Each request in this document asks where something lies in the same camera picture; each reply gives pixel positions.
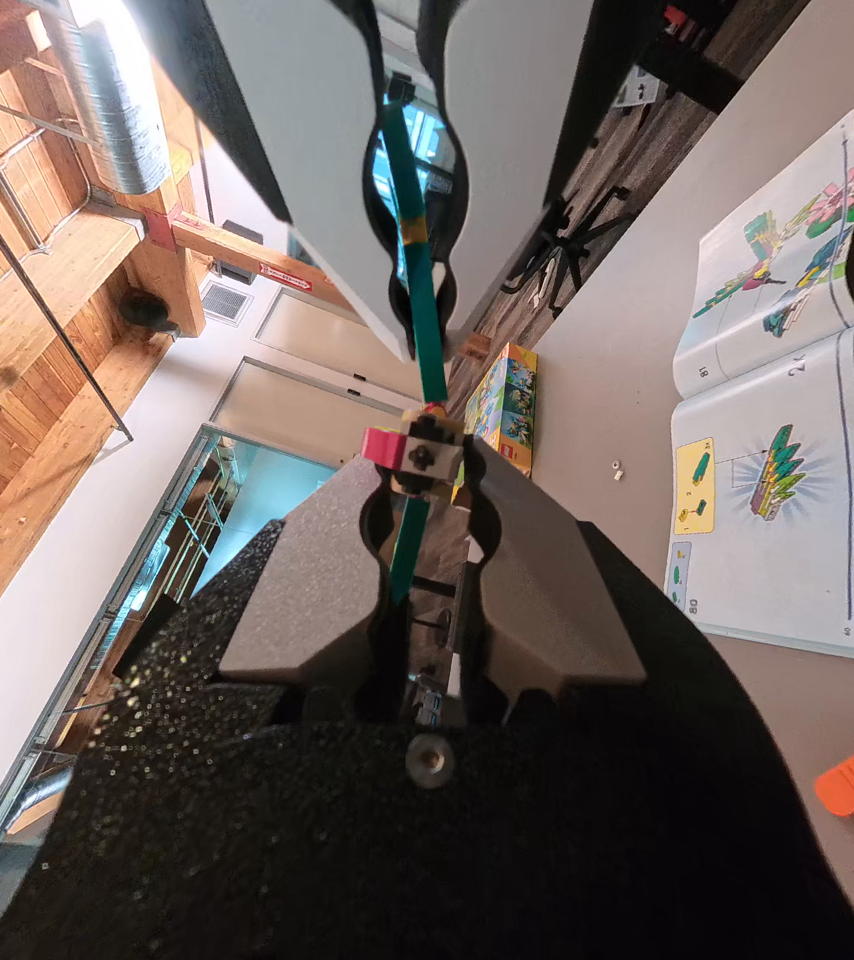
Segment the white power strip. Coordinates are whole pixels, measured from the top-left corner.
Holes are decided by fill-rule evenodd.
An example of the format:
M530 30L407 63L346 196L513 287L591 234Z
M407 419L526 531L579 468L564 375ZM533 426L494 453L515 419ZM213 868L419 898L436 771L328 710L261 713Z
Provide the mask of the white power strip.
M553 252L539 269L529 296L529 304L534 309L540 308L545 300L549 300L560 258L559 251Z

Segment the colourful lego box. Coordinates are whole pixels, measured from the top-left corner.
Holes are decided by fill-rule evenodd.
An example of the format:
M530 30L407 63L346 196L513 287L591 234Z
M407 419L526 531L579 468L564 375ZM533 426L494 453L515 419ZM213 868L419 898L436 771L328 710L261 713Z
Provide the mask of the colourful lego box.
M466 405L465 429L522 474L533 466L539 357L516 343L504 346Z

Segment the small metal ventilation duct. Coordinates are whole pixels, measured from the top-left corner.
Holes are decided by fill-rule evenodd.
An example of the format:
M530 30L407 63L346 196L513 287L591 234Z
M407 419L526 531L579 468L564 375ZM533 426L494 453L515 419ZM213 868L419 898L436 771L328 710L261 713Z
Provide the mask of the small metal ventilation duct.
M71 780L74 767L74 762L64 761L32 776L6 817L2 834L10 833L14 824L29 810L63 792Z

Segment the lego bird body assembly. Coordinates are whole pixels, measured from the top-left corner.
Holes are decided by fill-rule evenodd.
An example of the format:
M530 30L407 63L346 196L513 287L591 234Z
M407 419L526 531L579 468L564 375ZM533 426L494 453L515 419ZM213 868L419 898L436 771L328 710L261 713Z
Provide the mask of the lego bird body assembly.
M432 499L453 492L464 462L464 423L451 418L445 403L429 401L403 414L398 429L365 428L360 455L388 477L402 494L402 511L389 565L391 598L399 603L413 587Z

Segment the lego instruction booklet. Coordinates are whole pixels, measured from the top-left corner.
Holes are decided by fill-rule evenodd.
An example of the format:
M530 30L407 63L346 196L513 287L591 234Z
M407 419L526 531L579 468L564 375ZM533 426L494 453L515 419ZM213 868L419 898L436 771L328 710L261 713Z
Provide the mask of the lego instruction booklet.
M854 107L705 234L673 356L664 593L854 659Z

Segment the black ceiling dome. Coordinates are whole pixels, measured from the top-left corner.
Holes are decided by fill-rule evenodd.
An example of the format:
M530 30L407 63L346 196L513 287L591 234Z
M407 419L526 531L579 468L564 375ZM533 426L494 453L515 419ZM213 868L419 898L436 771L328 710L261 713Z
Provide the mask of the black ceiling dome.
M128 289L118 301L118 312L121 318L133 327L166 333L172 337L181 334L180 327L171 320L168 304L156 294Z

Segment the black office chair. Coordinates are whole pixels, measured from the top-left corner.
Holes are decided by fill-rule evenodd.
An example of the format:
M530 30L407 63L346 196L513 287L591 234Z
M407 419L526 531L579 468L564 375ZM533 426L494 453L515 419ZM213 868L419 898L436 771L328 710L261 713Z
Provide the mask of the black office chair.
M568 198L556 198L547 208L535 233L522 247L515 262L507 269L501 291L509 295L520 292L530 280L538 276L544 262L554 252L559 252L553 288L548 299L552 318L558 318L564 310L564 306L558 303L558 297L565 278L570 277L575 292L584 284L581 263L590 257L590 245L604 234L630 224L637 215L625 212L604 222L599 222L599 217L612 200L626 202L631 196L632 191L626 186L610 187L589 208L573 230L566 234L564 230L570 228L573 208Z

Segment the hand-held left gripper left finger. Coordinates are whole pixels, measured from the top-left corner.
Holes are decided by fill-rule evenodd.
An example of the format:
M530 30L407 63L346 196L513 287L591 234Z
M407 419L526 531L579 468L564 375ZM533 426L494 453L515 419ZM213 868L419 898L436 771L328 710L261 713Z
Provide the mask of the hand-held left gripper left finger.
M356 457L284 520L219 662L228 681L354 694L374 669L373 634L389 609L388 570L371 515L389 485Z

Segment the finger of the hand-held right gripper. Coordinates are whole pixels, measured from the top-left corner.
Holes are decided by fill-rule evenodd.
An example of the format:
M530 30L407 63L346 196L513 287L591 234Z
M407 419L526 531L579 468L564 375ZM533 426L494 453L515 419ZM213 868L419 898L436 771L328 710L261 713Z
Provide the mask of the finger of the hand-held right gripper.
M377 338L412 360L390 298L397 236L387 250L364 194L383 97L361 27L335 2L207 8L294 235Z
M418 54L457 149L448 340L478 326L550 205L595 2L421 2Z

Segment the teal lego wing strip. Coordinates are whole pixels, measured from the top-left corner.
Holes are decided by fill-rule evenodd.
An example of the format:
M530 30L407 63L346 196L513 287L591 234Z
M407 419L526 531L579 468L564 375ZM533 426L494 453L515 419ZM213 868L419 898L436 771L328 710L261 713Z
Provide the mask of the teal lego wing strip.
M382 138L393 182L396 222L404 251L414 354L423 401L427 409L439 410L446 408L448 391L426 207L403 102L398 98L388 98L383 106Z

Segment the white vent grille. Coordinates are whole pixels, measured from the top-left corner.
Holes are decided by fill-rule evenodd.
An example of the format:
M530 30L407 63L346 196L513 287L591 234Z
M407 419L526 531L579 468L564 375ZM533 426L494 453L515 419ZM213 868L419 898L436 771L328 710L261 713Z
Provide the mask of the white vent grille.
M201 305L207 320L238 328L254 303L254 296L211 280L201 290Z

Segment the white paper label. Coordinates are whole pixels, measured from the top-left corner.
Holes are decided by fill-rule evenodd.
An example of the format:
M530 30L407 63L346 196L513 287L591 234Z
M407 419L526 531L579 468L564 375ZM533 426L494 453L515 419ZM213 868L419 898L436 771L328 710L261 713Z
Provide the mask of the white paper label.
M639 65L633 66L613 102L616 110L629 110L647 106L657 101L661 92L661 80Z

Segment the white sliding doors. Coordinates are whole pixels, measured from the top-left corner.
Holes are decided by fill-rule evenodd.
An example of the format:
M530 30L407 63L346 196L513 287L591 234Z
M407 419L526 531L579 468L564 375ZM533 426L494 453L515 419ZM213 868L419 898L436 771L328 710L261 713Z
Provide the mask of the white sliding doors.
M421 397L415 363L360 321L278 287L209 424L338 469L368 428L397 430Z

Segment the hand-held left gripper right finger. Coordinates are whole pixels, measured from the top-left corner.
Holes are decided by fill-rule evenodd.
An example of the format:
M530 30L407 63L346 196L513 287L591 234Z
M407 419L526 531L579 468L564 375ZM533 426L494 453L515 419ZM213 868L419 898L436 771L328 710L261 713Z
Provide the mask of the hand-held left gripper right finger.
M576 518L481 440L464 444L481 547L482 672L509 700L638 686L646 671Z

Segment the large metal ventilation duct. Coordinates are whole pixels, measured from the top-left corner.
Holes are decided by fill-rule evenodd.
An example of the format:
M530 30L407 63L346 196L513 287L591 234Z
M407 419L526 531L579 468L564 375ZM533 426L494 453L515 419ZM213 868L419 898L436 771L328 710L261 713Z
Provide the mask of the large metal ventilation duct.
M129 196L172 174L152 61L121 1L34 2L73 99L97 177Z

